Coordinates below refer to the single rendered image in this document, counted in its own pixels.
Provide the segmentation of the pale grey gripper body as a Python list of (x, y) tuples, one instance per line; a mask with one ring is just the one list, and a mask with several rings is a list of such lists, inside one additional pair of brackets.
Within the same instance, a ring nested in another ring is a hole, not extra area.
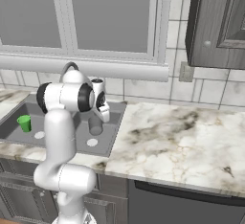
[(94, 113), (99, 117), (99, 119), (104, 122), (108, 123), (110, 120), (110, 107), (106, 102), (103, 106), (94, 109)]

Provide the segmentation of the grey glass cup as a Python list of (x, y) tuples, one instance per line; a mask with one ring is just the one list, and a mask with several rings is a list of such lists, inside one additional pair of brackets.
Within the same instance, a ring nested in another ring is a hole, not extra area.
[(88, 120), (89, 132), (93, 136), (99, 136), (102, 133), (102, 121), (97, 116), (91, 116)]

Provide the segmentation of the green cup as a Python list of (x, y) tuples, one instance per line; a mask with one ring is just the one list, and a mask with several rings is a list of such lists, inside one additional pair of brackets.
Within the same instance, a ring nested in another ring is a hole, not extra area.
[(17, 122), (21, 126), (24, 132), (31, 132), (32, 125), (31, 125), (31, 116), (30, 115), (22, 115), (17, 119)]

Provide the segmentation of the grey double-basin sink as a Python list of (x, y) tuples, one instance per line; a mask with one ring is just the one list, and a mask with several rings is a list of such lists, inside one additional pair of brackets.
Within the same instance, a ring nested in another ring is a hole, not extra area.
[[(109, 157), (115, 143), (126, 108), (125, 102), (108, 102), (110, 121), (102, 125), (99, 136), (89, 132), (89, 118), (92, 111), (73, 115), (76, 130), (77, 152), (95, 156)], [(17, 119), (22, 115), (31, 116), (31, 132), (24, 132)], [(26, 146), (45, 146), (45, 138), (37, 139), (34, 135), (44, 130), (44, 113), (36, 102), (36, 96), (30, 94), (21, 101), (8, 115), (0, 120), (0, 141)]]

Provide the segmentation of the white window sill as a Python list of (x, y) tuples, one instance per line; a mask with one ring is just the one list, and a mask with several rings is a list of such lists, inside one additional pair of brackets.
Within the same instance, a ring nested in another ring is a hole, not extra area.
[[(69, 62), (65, 58), (0, 55), (0, 69), (60, 73)], [(168, 65), (144, 65), (104, 61), (75, 60), (80, 71), (89, 77), (124, 78), (168, 82)]]

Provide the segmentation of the grey curved tap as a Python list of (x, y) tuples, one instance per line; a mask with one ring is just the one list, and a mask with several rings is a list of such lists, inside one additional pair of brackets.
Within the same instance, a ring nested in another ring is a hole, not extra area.
[(63, 76), (70, 67), (73, 67), (75, 70), (79, 71), (78, 66), (75, 64), (75, 62), (70, 61), (67, 64), (65, 64), (65, 66), (63, 67), (62, 71), (61, 71), (61, 75)]

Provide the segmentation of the white framed window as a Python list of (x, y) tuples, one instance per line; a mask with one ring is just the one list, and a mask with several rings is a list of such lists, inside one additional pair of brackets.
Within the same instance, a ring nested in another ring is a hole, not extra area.
[(0, 0), (0, 54), (161, 63), (170, 0)]

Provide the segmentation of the dark grey dishwasher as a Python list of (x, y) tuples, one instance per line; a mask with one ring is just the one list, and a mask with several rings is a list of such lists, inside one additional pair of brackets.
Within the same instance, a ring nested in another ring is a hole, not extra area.
[(245, 224), (245, 207), (138, 190), (128, 183), (129, 224)]

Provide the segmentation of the grey wall socket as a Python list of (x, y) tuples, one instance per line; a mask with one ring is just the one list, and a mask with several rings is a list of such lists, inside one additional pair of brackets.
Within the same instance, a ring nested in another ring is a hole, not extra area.
[(183, 82), (192, 82), (194, 68), (190, 67), (186, 62), (181, 62), (179, 80)]

